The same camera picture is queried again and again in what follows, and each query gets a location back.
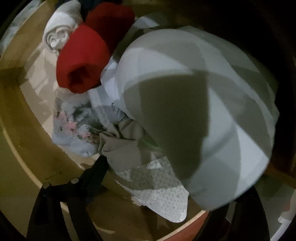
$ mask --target textured white fabric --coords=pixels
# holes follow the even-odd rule
[[[165,219],[179,223],[187,215],[189,193],[164,156],[138,168],[115,172],[115,178],[137,200]]]
[[[115,82],[120,108],[151,135],[203,209],[234,200],[264,172],[277,81],[232,43],[190,26],[154,30],[128,46]]]
[[[115,81],[115,71],[118,62],[124,53],[125,49],[137,38],[140,37],[151,28],[165,28],[169,25],[168,20],[161,12],[154,12],[145,16],[138,18],[135,23],[128,30],[124,38],[117,45],[113,55],[110,58],[109,63],[103,69],[101,74],[101,83],[105,88],[106,93],[110,97],[111,101],[120,108],[124,113],[127,114],[129,118],[132,115],[122,104],[117,88],[117,82]]]
[[[106,129],[109,125],[128,118],[123,111],[115,106],[102,86],[90,89],[87,93],[94,112]]]
[[[42,38],[49,51],[59,54],[70,34],[83,22],[80,8],[77,0],[71,0],[62,4],[51,16]]]

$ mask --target clothing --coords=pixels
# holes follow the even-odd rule
[[[104,2],[90,11],[85,25],[102,37],[112,54],[134,20],[135,14],[130,7]]]
[[[73,93],[84,93],[100,85],[100,75],[110,59],[101,36],[81,24],[72,33],[57,60],[57,82]]]
[[[73,94],[62,88],[55,94],[53,143],[82,157],[98,153],[98,137],[103,127],[91,108],[88,94]]]
[[[83,22],[80,7],[77,0],[71,0],[61,5],[51,16],[42,38],[50,52],[59,54],[70,34]]]
[[[68,2],[69,0],[58,0],[56,4],[56,8],[64,4],[65,2]],[[102,1],[102,0],[79,0],[81,3],[81,15],[82,19],[85,20],[87,14],[89,11],[93,10],[97,5],[99,5],[102,2],[113,2],[116,4],[121,4],[122,0],[109,0],[109,1]]]
[[[160,216],[184,221],[189,193],[143,127],[127,119],[99,135],[99,153],[107,157],[116,182]]]
[[[114,171],[123,172],[147,164],[163,153],[139,123],[126,119],[100,133],[99,154]]]
[[[124,38],[117,45],[114,53],[112,54],[109,63],[103,69],[101,74],[101,83],[104,87],[106,93],[110,97],[111,101],[119,107],[129,118],[132,115],[129,113],[124,103],[122,103],[117,82],[115,81],[115,71],[126,48],[138,37],[145,34],[145,32],[150,31],[155,28],[165,28],[169,26],[169,21],[161,12],[154,12],[145,16],[140,17],[131,26],[128,32],[125,34]]]
[[[123,111],[114,105],[102,86],[90,89],[87,93],[91,106],[104,128],[107,129],[111,124],[119,123],[128,118]]]
[[[232,43],[191,26],[154,30],[128,46],[115,82],[122,105],[202,209],[235,200],[264,172],[277,81]]]
[[[100,76],[111,54],[130,28],[134,13],[113,3],[98,5],[71,34],[57,60],[57,82],[73,93],[101,85]]]
[[[115,181],[141,204],[173,223],[185,220],[189,193],[175,176],[167,157],[115,174]]]

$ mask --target folded towel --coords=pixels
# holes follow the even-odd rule
[[[73,93],[84,93],[100,85],[100,75],[110,59],[101,36],[81,24],[61,50],[57,60],[57,82]]]
[[[77,0],[71,0],[61,5],[51,16],[42,38],[49,51],[59,54],[70,34],[83,22],[80,8]]]

